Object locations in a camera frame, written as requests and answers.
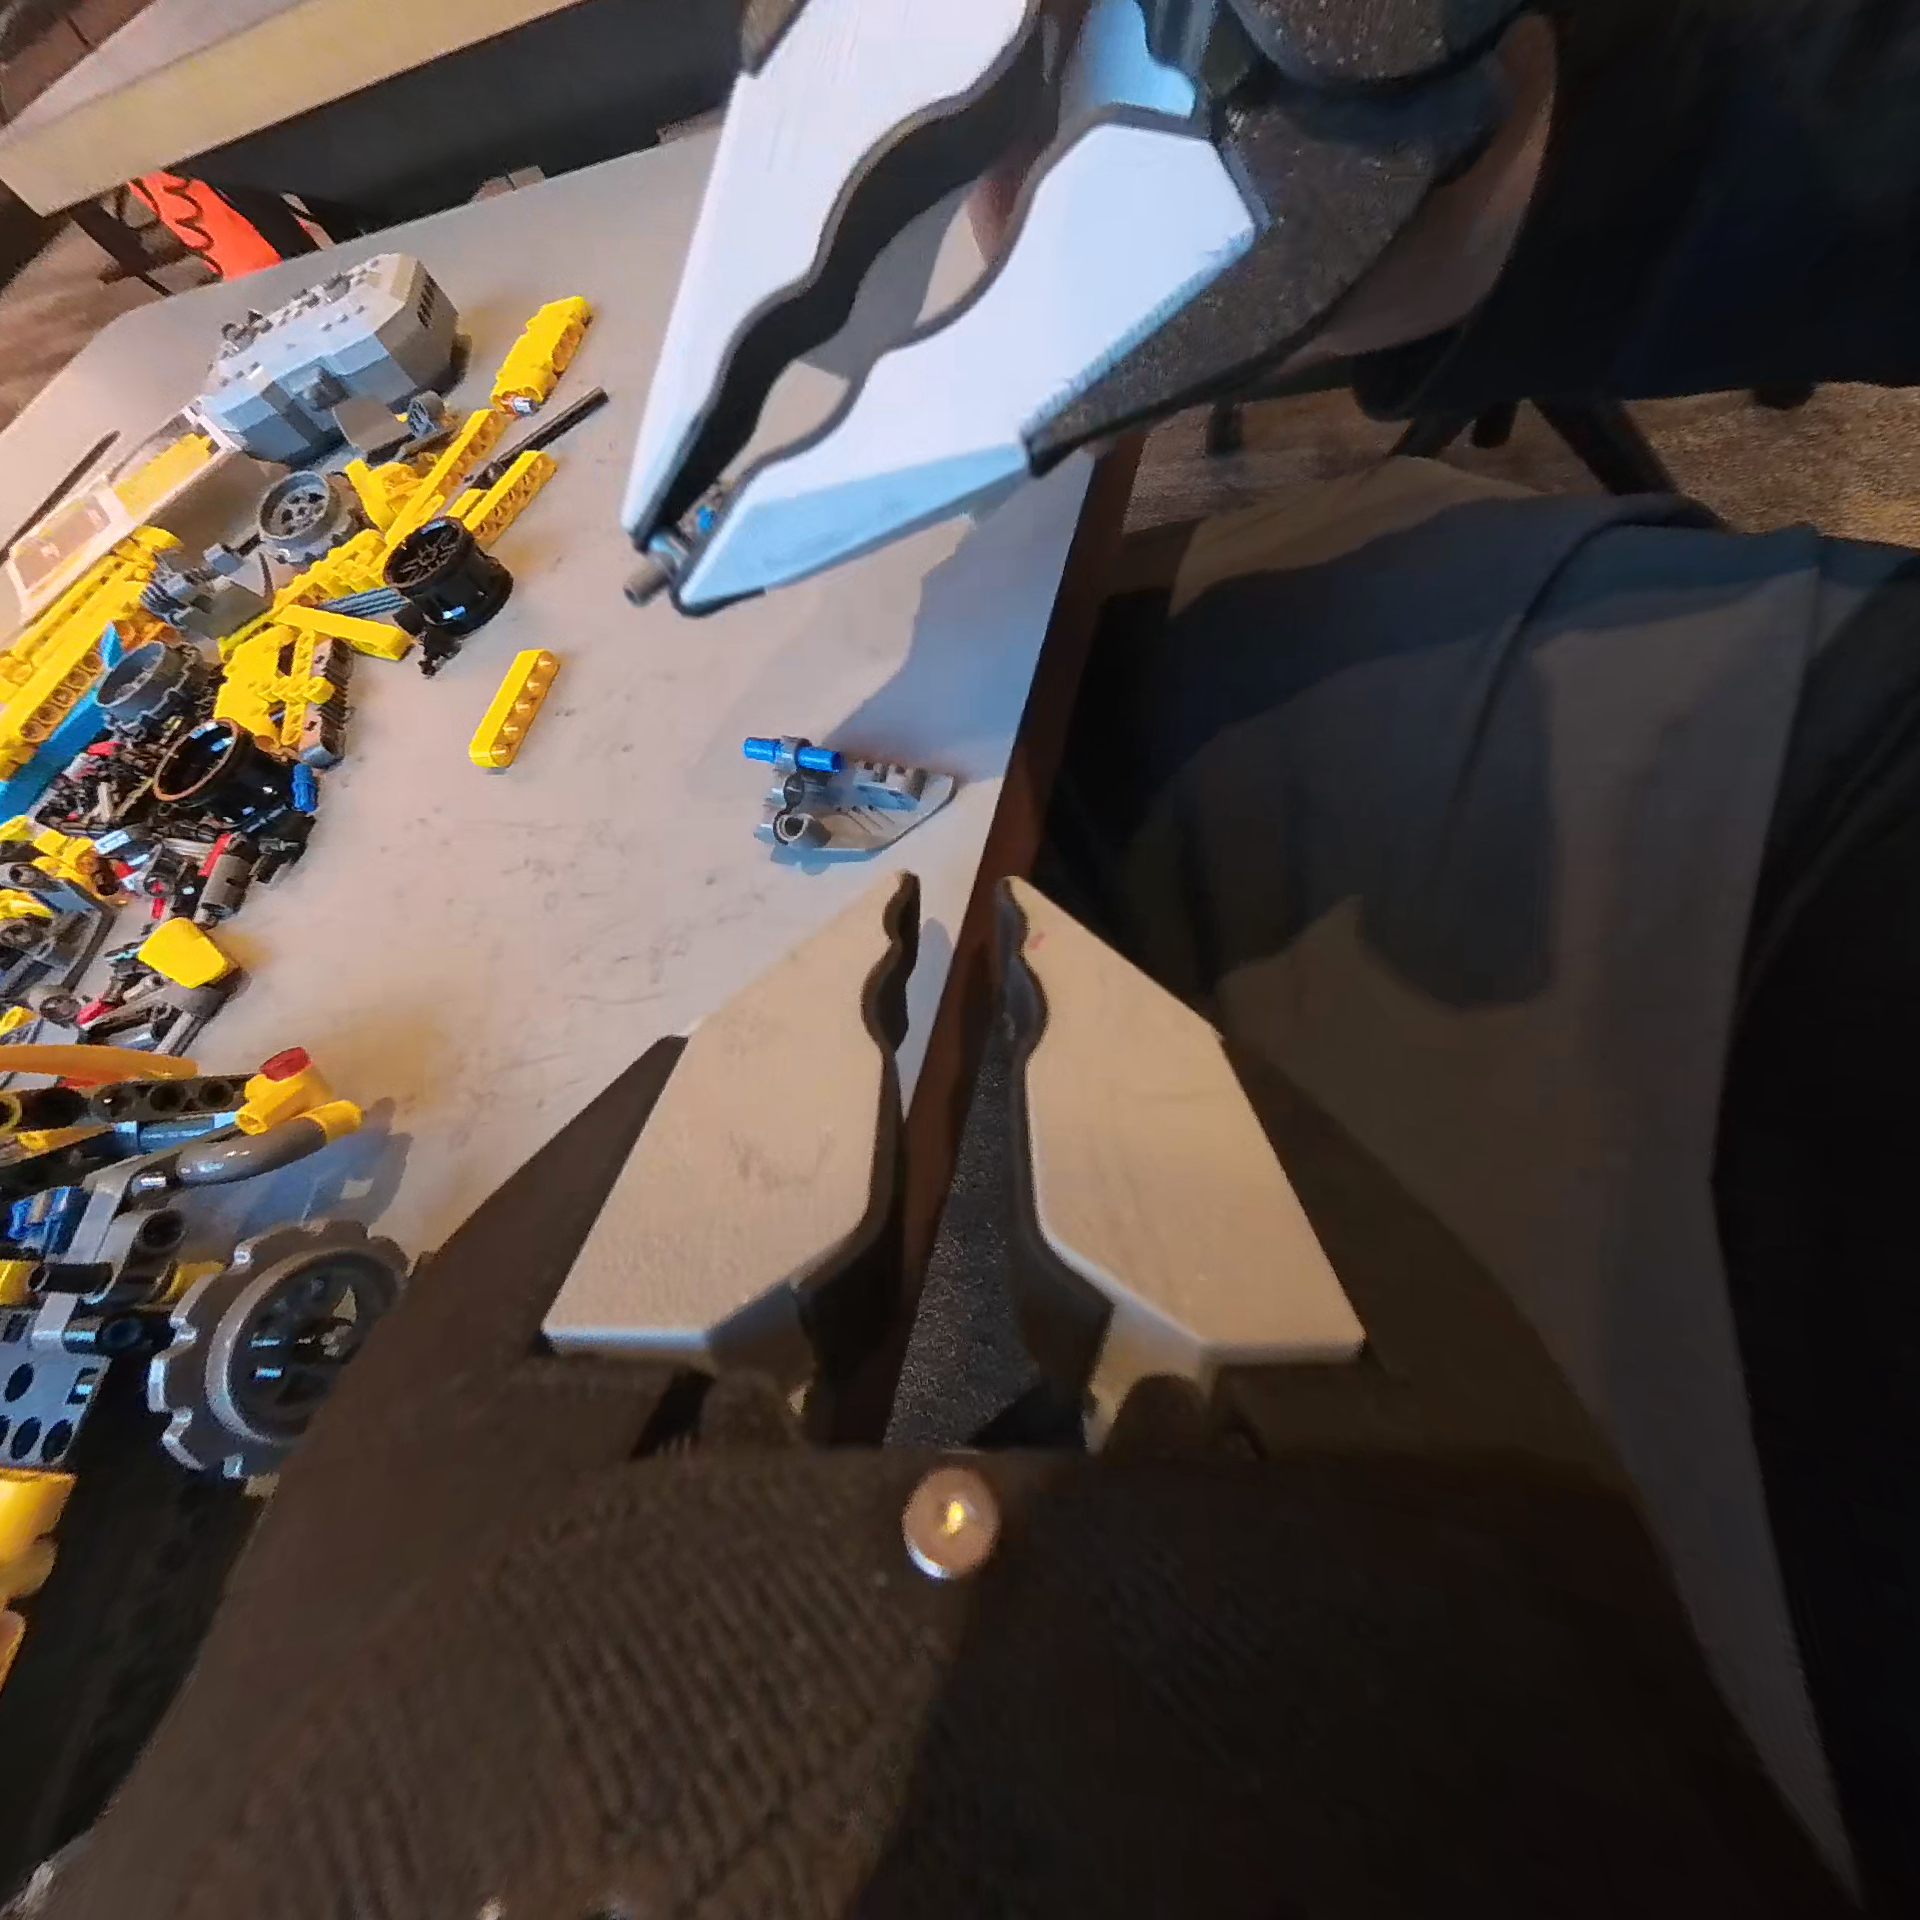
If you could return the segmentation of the black office chair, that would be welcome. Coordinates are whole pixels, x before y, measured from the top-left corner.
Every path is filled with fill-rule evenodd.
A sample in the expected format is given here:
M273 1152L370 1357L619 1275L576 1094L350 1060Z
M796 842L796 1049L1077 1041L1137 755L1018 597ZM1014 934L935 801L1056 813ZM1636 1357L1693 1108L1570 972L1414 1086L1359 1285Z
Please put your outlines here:
M1210 457L1237 457L1247 451L1247 406L1273 394L1329 394L1342 386L1342 369L1329 378L1264 378L1247 394L1210 406L1202 451ZM1489 411L1414 411L1388 445L1388 457L1448 457L1453 445L1473 451L1505 451L1518 433L1528 406L1489 406ZM1636 501L1636 489L1681 489L1671 474L1671 457L1647 445L1636 411L1614 394L1540 394L1529 406L1546 416L1546 433L1597 474L1597 489Z

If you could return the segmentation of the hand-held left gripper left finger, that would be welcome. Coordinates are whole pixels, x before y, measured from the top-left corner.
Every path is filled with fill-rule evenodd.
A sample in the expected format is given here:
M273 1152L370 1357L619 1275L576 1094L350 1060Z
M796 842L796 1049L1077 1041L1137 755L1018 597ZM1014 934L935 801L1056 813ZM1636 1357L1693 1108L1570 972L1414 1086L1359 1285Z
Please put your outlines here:
M559 1357L814 1388L898 1275L898 1036L928 887L877 874L726 996L666 1069L543 1305Z

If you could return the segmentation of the grey toy panel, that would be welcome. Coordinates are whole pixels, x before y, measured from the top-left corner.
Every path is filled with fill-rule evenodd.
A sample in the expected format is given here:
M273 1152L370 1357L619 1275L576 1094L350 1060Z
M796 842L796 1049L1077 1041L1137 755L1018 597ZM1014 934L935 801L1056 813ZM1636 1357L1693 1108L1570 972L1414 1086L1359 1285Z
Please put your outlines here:
M839 771L763 770L756 842L866 858L957 801L957 771L854 755Z

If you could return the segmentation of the person's right hand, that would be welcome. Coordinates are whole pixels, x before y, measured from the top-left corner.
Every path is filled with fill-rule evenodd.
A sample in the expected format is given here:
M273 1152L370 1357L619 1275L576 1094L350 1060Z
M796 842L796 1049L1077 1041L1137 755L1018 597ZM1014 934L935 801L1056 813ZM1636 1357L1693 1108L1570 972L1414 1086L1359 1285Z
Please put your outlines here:
M1529 203L1529 185L1546 159L1546 121L1559 121L1546 19L1518 19L1505 30L1490 70L1505 70L1505 130L1448 192L1430 192L1430 203L1334 301L1329 334L1296 359L1307 369L1453 334L1505 288L1505 259L1518 253L1518 228L1528 228L1528 203Z

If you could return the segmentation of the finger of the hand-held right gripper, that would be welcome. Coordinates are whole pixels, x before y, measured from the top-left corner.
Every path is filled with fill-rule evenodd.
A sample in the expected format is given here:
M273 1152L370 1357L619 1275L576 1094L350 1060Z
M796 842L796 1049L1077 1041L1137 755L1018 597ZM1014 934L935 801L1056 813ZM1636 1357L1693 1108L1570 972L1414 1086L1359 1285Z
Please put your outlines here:
M624 534L668 527L772 378L842 334L866 259L1044 106L1031 0L796 0L743 19L743 70L634 445Z
M1044 425L1247 243L1259 217L1210 136L1077 130L999 272L721 501L668 597L701 619L1018 489Z

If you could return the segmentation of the grey toy battery box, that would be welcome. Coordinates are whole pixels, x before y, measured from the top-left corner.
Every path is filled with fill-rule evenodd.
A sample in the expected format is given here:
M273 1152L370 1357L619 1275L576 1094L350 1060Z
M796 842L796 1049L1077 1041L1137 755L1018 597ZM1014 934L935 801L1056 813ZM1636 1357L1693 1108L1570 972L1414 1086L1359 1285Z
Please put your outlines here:
M411 253L370 253L269 315L221 323L192 416L257 464L315 464L370 411L400 416L462 369L462 301Z

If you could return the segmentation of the instruction booklet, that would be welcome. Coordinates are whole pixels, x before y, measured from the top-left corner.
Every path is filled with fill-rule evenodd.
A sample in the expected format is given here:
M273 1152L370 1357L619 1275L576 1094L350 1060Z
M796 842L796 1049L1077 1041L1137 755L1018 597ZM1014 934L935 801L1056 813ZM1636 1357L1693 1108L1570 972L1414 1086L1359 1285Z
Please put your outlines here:
M125 527L161 525L199 474L211 464L211 445L192 425L161 445L146 464L89 485L79 501L45 506L7 547L19 610L36 619L52 591L73 591Z

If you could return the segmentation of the yellow toy beam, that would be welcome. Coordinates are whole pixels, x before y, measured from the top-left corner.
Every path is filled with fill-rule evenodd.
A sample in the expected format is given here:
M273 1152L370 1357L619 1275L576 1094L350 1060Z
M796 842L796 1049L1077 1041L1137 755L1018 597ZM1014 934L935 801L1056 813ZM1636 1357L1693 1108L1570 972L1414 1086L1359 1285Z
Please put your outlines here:
M486 706L481 706L481 722L472 722L472 733L468 733L468 770L472 770L472 771L506 771L506 770L524 755L524 746L526 746L526 728L538 728L556 681L559 681L559 654L556 654L556 650L524 650L524 654L506 663L506 681L486 690Z

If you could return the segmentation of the grey toy connector piece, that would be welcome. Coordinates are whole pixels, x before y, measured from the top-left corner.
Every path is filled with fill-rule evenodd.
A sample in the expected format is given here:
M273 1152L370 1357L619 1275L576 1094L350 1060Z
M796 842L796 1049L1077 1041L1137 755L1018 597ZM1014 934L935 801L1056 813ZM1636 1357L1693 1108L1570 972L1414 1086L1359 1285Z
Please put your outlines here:
M676 591L676 576L708 547L708 525L721 525L721 506L687 506L676 525L658 525L634 576L624 576L624 597L646 610L646 597Z

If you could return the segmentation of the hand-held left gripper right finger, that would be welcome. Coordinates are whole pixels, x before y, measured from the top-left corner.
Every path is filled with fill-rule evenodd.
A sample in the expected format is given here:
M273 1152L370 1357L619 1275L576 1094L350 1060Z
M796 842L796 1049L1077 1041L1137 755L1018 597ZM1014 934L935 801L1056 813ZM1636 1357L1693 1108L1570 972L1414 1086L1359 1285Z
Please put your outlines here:
M1081 1445L1137 1388L1291 1430L1369 1401L1369 1329L1224 1036L1031 874L999 887L1014 1305Z

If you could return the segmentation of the yellow black toy brick vehicle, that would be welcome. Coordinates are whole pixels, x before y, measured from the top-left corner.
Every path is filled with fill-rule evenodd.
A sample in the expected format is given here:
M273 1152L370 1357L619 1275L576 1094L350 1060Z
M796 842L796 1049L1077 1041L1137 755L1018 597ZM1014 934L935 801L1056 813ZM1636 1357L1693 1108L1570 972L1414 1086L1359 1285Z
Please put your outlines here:
M357 1217L298 1217L192 1253L192 1194L257 1184L360 1132L309 1049L207 1074L177 1049L7 1041L0 1240L0 1673L52 1569L79 1430L112 1377L146 1377L164 1453L199 1480L273 1480L411 1253Z

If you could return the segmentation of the orange object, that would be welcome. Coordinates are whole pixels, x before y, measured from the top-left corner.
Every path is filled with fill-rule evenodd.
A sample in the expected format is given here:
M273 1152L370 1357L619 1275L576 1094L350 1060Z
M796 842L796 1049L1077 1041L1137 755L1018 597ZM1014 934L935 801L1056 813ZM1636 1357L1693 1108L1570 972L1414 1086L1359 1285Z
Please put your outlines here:
M211 276L257 276L289 253L321 253L335 241L281 192L199 185L199 173L138 173L125 185L161 228L177 228Z

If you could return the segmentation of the person's black sweater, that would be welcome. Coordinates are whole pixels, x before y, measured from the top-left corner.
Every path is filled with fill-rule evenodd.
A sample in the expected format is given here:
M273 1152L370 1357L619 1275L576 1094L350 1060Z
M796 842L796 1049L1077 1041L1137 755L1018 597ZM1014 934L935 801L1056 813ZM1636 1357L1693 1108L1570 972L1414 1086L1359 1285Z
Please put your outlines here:
M1867 1912L1920 1912L1920 576L1816 650L1761 838L1718 1234Z

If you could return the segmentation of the black toy wheel hub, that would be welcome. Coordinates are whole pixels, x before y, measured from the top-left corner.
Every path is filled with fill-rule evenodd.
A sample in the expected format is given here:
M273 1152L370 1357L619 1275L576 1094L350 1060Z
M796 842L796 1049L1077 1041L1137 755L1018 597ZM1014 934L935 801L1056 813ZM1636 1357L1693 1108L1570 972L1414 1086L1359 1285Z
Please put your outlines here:
M447 510L394 534L376 584L394 591L394 623L411 641L468 641L514 597L514 573Z
M238 722L207 722L161 755L150 801L179 820L269 832L289 813L289 771L298 770L257 754Z

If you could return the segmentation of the pile of toy brick pieces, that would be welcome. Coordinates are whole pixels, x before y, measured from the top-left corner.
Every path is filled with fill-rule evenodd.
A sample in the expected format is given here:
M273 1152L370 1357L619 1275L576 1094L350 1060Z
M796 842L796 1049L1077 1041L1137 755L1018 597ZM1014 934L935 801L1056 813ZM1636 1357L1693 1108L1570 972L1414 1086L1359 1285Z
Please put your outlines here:
M60 1024L79 1041L118 1036L138 1049L179 1049L227 1006L238 961L221 925L309 850L321 771L350 755L357 675L415 663L376 584L385 547L447 510L500 557L556 485L556 445L608 406L602 386L556 406L586 334L586 293L543 301L472 411L447 406L468 378L462 340L442 394L411 394L400 416L370 411L357 445L315 464L221 451L192 411L118 464L89 451L52 506L192 425L211 445L211 464L73 591L7 623L0 746L60 708L60 681L102 650L102 623L125 629L125 654L97 690L112 722L102 746L7 820L7 1041ZM289 813L269 832L211 832L150 801L161 755L207 722L238 722L257 754L298 770Z

